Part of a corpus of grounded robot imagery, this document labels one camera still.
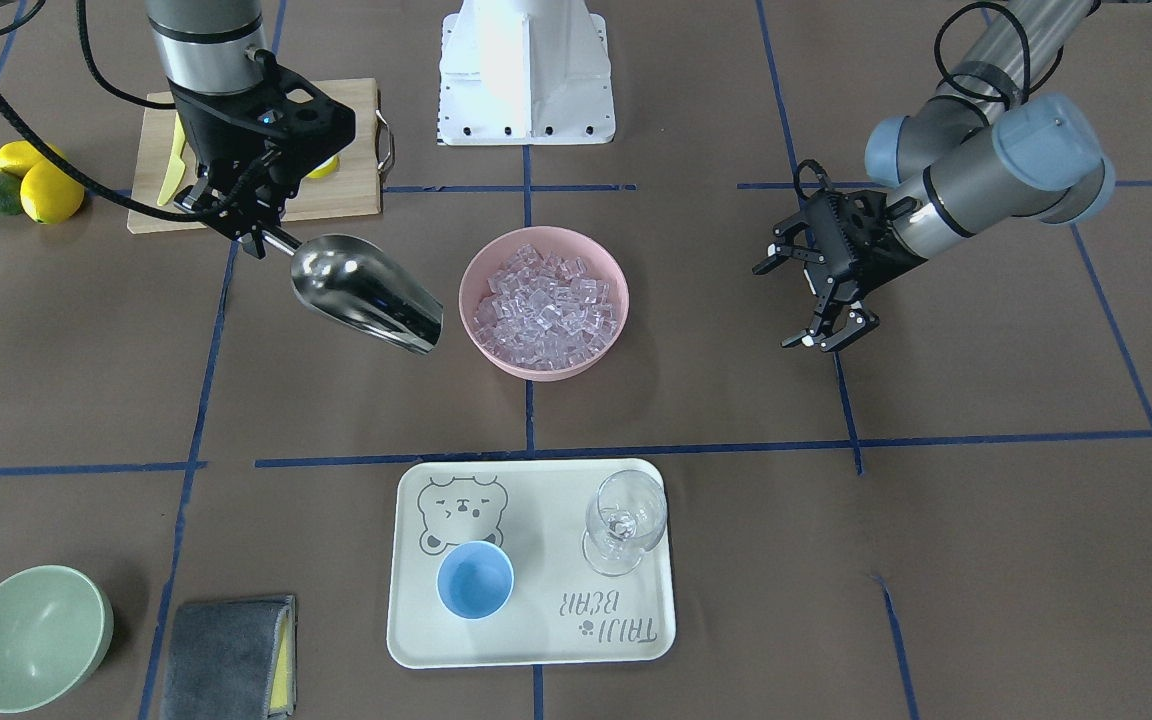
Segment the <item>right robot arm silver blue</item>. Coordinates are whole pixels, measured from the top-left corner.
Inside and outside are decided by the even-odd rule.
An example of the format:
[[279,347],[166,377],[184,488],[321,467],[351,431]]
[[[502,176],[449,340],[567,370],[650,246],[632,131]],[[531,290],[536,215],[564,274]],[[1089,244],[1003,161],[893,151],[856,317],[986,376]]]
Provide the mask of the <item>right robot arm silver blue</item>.
[[280,65],[259,1],[147,1],[196,179],[174,196],[252,258],[282,232],[302,179],[356,137],[355,111]]

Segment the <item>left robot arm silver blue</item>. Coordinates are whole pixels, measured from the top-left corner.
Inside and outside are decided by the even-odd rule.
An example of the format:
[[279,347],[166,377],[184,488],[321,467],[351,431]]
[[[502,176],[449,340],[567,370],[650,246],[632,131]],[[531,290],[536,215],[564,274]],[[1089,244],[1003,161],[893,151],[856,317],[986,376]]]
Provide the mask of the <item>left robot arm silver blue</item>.
[[1041,88],[1096,1],[992,1],[996,13],[957,63],[940,50],[934,94],[922,109],[887,118],[867,141],[872,185],[846,191],[823,164],[797,169],[817,187],[794,191],[797,213],[773,227],[755,275],[796,262],[814,306],[787,338],[836,354],[879,318],[870,293],[1010,218],[1069,225],[1111,200],[1116,169],[1079,106]]

